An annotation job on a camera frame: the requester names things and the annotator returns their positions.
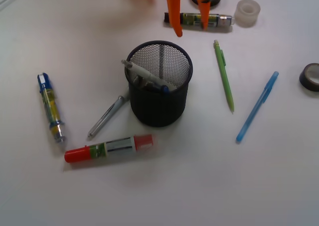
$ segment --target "pen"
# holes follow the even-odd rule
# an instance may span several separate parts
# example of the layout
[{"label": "pen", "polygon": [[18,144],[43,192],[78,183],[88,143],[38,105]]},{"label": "pen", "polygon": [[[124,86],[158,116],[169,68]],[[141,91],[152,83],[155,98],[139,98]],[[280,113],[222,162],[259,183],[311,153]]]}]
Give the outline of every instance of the pen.
[{"label": "pen", "polygon": [[219,66],[220,76],[221,76],[221,80],[223,82],[228,106],[229,106],[229,109],[231,110],[231,112],[234,113],[234,111],[235,111],[234,100],[233,100],[233,96],[231,95],[230,86],[229,86],[229,82],[228,82],[228,78],[227,78],[227,74],[226,74],[226,70],[225,70],[226,61],[225,61],[223,50],[220,49],[219,43],[217,40],[214,41],[214,48],[215,48],[215,53],[216,53],[216,58],[217,58],[218,66]]},{"label": "pen", "polygon": [[250,126],[251,122],[253,121],[256,113],[258,112],[260,106],[265,103],[269,93],[271,92],[273,85],[278,77],[279,73],[278,72],[274,72],[274,74],[271,76],[270,80],[268,81],[268,83],[266,84],[263,93],[261,94],[261,96],[259,97],[257,103],[255,104],[253,110],[251,111],[251,113],[249,114],[247,120],[245,121],[245,124],[243,125],[243,128],[241,128],[236,141],[237,142],[241,142],[241,140],[243,139],[248,127]]},{"label": "pen", "polygon": [[120,95],[116,102],[104,113],[99,121],[92,127],[88,133],[88,139],[92,139],[105,125],[105,123],[114,115],[114,113],[129,99],[129,91]]},{"label": "pen", "polygon": [[124,64],[124,66],[127,69],[135,72],[137,75],[141,76],[146,81],[150,81],[150,82],[156,83],[156,84],[158,84],[160,86],[166,85],[166,86],[168,86],[170,91],[173,91],[173,90],[176,89],[176,87],[173,84],[170,84],[170,83],[166,82],[165,80],[163,80],[163,79],[159,78],[158,76],[150,73],[145,68],[142,68],[141,66],[139,66],[139,65],[137,65],[137,64],[135,64],[133,62],[129,62],[127,60],[122,60],[121,62]]},{"label": "pen", "polygon": [[49,121],[50,131],[57,143],[66,140],[64,135],[64,122],[60,118],[60,113],[55,102],[55,94],[49,76],[46,73],[38,75],[38,83],[42,96],[46,117]]}]

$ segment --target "black tape roll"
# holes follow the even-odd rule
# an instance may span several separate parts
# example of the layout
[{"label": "black tape roll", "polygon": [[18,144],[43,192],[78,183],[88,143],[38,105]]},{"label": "black tape roll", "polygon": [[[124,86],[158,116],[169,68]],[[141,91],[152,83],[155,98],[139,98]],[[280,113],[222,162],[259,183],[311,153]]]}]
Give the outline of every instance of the black tape roll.
[{"label": "black tape roll", "polygon": [[319,75],[319,64],[318,63],[310,63],[305,67],[303,72],[300,74],[299,81],[308,90],[313,91],[313,92],[319,92],[319,84],[310,79],[310,73],[312,71],[312,69],[310,67],[317,68],[318,75]]}]

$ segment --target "tape roll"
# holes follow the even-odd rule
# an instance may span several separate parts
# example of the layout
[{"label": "tape roll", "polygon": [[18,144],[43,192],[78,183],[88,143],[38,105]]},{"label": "tape roll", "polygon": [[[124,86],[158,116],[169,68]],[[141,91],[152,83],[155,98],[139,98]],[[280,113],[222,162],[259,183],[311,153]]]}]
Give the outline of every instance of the tape roll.
[{"label": "tape roll", "polygon": [[299,76],[300,83],[312,92],[319,92],[319,83],[314,82],[312,79],[319,81],[319,64],[308,64]]}]

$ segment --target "red marker cap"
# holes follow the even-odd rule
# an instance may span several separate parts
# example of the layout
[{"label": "red marker cap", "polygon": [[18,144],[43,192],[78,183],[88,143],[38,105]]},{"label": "red marker cap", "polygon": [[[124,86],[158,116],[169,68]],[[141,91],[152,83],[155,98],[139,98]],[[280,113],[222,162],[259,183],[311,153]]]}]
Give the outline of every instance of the red marker cap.
[{"label": "red marker cap", "polygon": [[90,147],[85,146],[83,148],[68,150],[64,154],[64,159],[68,163],[79,162],[83,160],[90,160]]},{"label": "red marker cap", "polygon": [[149,135],[134,136],[135,149],[136,151],[142,150],[145,147],[150,147],[154,145],[153,137]]}]

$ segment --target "black mesh pen holder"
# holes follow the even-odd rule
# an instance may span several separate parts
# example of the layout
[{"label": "black mesh pen holder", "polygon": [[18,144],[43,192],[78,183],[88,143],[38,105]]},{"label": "black mesh pen holder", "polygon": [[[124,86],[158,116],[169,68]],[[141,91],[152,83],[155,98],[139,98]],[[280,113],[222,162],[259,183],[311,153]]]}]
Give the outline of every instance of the black mesh pen holder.
[{"label": "black mesh pen holder", "polygon": [[176,87],[169,93],[146,91],[143,88],[145,80],[125,69],[131,107],[136,117],[154,127],[167,126],[176,121],[185,109],[188,83],[193,74],[189,55],[171,42],[151,41],[135,48],[127,61],[132,61]]}]

